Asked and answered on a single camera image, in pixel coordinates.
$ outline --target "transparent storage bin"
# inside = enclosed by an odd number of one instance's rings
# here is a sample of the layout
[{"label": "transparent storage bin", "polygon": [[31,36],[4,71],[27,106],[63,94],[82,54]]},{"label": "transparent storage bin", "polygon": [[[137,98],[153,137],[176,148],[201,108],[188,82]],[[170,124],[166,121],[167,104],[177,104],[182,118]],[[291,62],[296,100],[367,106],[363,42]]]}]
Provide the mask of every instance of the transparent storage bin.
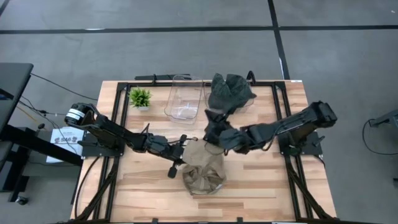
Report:
[{"label": "transparent storage bin", "polygon": [[189,75],[173,77],[169,100],[164,113],[176,123],[194,124],[198,115],[203,80]]},{"label": "transparent storage bin", "polygon": [[[217,113],[224,113],[223,110],[210,108],[210,106],[209,106],[209,97],[211,94],[211,82],[205,82],[203,84],[203,92],[204,92],[204,96],[205,96],[206,107],[211,111],[214,111]],[[253,103],[254,103],[254,99],[249,99],[244,106],[237,108],[234,113],[245,113]]]}]

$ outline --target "dark fabric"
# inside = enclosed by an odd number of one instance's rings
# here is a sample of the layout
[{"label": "dark fabric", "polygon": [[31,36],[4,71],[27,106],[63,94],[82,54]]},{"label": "dark fabric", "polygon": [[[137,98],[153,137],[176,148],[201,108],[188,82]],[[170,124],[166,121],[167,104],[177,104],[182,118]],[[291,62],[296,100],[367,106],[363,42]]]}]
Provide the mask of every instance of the dark fabric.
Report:
[{"label": "dark fabric", "polygon": [[226,80],[216,73],[211,83],[211,93],[208,104],[211,109],[223,110],[224,113],[234,113],[243,107],[250,99],[255,98],[250,85],[240,75],[227,74]]}]

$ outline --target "green plant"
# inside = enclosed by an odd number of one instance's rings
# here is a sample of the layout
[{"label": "green plant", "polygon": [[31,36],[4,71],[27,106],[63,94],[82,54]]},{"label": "green plant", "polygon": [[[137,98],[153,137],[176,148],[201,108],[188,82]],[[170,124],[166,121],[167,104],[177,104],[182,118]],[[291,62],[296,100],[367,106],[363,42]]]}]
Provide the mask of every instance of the green plant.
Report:
[{"label": "green plant", "polygon": [[135,88],[129,93],[131,104],[135,107],[149,106],[149,99],[151,96],[150,90],[143,90],[140,88]]}]

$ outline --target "wooden table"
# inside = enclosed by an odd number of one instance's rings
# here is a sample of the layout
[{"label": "wooden table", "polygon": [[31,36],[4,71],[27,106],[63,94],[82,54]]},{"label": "wooden table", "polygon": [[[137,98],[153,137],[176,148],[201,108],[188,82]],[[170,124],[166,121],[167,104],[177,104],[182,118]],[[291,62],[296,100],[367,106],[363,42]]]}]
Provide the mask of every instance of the wooden table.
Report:
[{"label": "wooden table", "polygon": [[[111,117],[117,83],[103,82],[99,94],[98,111],[108,117]],[[308,102],[303,83],[285,83],[292,113],[306,108]],[[207,125],[204,101],[201,102],[194,125],[172,123],[164,115],[170,87],[145,89],[151,90],[153,94],[150,110],[138,111],[130,106],[126,120],[128,130],[141,132],[145,125],[150,123],[150,132],[164,135],[171,141],[178,139],[181,134],[199,138],[204,135]],[[253,87],[252,90],[257,95],[254,104],[245,113],[236,113],[229,117],[234,127],[271,123],[277,119],[271,88]],[[279,99],[284,111],[281,93]],[[120,103],[117,122],[121,119],[122,106],[123,103]],[[97,191],[102,160],[100,158],[94,165],[83,184],[78,214]],[[172,164],[170,161],[151,154],[137,154],[126,147],[120,160],[111,221],[151,222],[153,218],[159,218],[160,222],[233,222],[236,221],[236,217],[253,222],[295,220],[285,162],[279,154],[277,141],[268,152],[258,150],[247,155],[232,152],[224,160],[228,179],[224,187],[214,195],[191,196],[183,185],[181,172],[177,173],[175,179],[167,177]],[[327,213],[335,216],[323,164],[313,156],[302,156],[302,160],[309,191]],[[93,158],[84,161],[80,181],[92,162]],[[302,194],[299,190],[297,192],[301,214],[304,217]],[[104,217],[107,196],[106,192],[99,217]]]}]

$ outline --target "caster wheel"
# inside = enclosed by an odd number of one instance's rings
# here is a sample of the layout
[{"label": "caster wheel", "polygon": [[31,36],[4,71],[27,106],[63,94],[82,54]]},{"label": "caster wheel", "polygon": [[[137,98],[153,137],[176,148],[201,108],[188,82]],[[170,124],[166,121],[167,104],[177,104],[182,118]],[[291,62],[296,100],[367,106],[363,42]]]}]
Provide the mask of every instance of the caster wheel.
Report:
[{"label": "caster wheel", "polygon": [[28,198],[18,196],[18,198],[15,202],[17,202],[20,205],[26,205],[28,201],[29,201]]}]

